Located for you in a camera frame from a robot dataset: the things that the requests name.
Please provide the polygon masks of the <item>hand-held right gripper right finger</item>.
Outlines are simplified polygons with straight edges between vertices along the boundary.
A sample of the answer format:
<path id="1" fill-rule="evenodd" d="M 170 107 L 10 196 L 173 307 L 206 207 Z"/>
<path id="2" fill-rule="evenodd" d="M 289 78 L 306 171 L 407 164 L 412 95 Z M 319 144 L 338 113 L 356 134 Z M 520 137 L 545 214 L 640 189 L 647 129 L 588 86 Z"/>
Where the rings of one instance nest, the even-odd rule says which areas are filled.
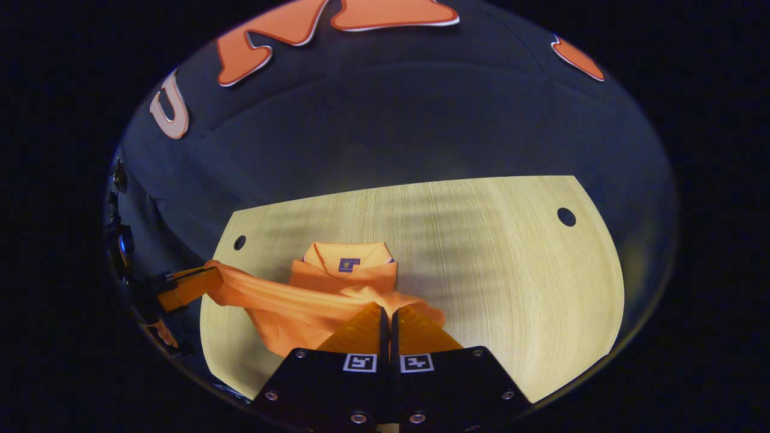
<path id="1" fill-rule="evenodd" d="M 463 347 L 412 306 L 392 318 L 392 391 L 401 432 L 498 432 L 533 411 L 489 348 Z"/>

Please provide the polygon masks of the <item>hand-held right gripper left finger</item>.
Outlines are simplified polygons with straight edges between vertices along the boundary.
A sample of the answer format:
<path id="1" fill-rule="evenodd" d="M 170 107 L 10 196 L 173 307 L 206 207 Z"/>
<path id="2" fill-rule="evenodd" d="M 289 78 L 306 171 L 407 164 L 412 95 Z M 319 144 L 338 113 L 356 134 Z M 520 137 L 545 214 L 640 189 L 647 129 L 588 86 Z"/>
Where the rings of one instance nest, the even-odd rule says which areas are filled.
<path id="1" fill-rule="evenodd" d="M 297 347 L 250 412 L 284 432 L 378 432 L 390 421 L 389 318 L 372 302 L 315 349 Z"/>

